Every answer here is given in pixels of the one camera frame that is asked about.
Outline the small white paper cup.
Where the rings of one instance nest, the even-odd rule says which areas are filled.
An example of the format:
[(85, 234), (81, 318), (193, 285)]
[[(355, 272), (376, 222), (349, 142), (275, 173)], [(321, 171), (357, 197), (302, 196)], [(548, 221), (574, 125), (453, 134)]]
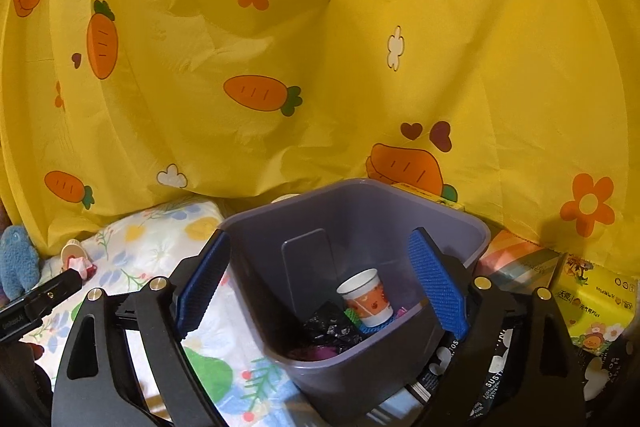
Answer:
[(77, 239), (70, 239), (61, 249), (63, 271), (70, 267), (70, 260), (73, 259), (89, 259), (87, 251)]

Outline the orange printed paper cup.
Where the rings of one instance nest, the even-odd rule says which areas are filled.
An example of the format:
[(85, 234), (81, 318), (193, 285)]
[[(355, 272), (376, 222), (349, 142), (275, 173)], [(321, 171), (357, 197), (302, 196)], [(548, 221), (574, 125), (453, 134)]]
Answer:
[(370, 268), (349, 277), (336, 292), (368, 329), (390, 321), (394, 315), (377, 269)]

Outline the black plastic bag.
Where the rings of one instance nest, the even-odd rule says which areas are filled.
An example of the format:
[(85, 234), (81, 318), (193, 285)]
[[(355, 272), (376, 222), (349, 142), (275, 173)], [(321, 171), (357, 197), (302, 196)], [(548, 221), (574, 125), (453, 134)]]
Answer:
[(342, 353), (366, 339), (344, 310), (326, 301), (303, 324), (304, 331), (316, 347), (333, 348)]

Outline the grey plastic trash bin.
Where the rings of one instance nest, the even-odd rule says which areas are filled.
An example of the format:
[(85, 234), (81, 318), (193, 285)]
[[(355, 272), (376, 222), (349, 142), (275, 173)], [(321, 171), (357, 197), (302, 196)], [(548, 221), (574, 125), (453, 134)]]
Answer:
[[(331, 425), (369, 413), (414, 381), (444, 335), (411, 268), (410, 233), (424, 228), (466, 269), (490, 241), (487, 225), (469, 213), (363, 179), (238, 213), (221, 228), (257, 346)], [(392, 307), (405, 314), (336, 357), (292, 359), (306, 341), (304, 322), (325, 303), (340, 305), (337, 286), (370, 268)]]

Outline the blue knitted strip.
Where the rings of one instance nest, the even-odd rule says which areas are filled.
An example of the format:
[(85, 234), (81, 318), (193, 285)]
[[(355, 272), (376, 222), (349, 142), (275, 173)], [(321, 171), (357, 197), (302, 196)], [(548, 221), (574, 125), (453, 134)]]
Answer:
[(372, 327), (369, 327), (364, 325), (363, 323), (360, 323), (358, 325), (358, 329), (363, 336), (371, 336), (371, 335), (374, 335), (375, 333), (381, 332), (383, 329), (386, 329), (387, 326), (390, 326), (392, 324), (393, 324), (393, 320), (390, 320), (378, 326), (372, 326)]

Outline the blue plush monster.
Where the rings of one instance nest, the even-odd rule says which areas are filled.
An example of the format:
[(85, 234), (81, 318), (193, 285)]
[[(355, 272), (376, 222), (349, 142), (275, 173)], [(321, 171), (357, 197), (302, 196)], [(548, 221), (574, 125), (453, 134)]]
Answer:
[(10, 225), (3, 231), (0, 270), (2, 291), (10, 301), (39, 282), (39, 254), (23, 225)]

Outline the rainbow striped box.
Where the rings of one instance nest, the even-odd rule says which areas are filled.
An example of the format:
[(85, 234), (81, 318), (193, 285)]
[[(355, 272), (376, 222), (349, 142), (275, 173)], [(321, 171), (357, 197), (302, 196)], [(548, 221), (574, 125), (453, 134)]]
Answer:
[(549, 286), (560, 260), (555, 251), (501, 230), (478, 259), (474, 275), (487, 277), (503, 291), (530, 295)]

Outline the yellow tissue pack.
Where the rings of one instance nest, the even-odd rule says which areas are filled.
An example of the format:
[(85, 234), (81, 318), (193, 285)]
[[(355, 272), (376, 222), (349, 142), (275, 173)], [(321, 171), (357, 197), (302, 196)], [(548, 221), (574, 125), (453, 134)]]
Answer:
[(570, 340), (600, 355), (625, 332), (637, 310), (637, 280), (566, 255), (551, 283)]

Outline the yellow carrot print curtain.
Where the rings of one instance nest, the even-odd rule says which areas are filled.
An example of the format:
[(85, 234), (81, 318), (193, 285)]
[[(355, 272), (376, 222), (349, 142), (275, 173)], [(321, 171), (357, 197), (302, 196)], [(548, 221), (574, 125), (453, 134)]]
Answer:
[(637, 273), (639, 0), (1, 0), (1, 199), (43, 254), (360, 176)]

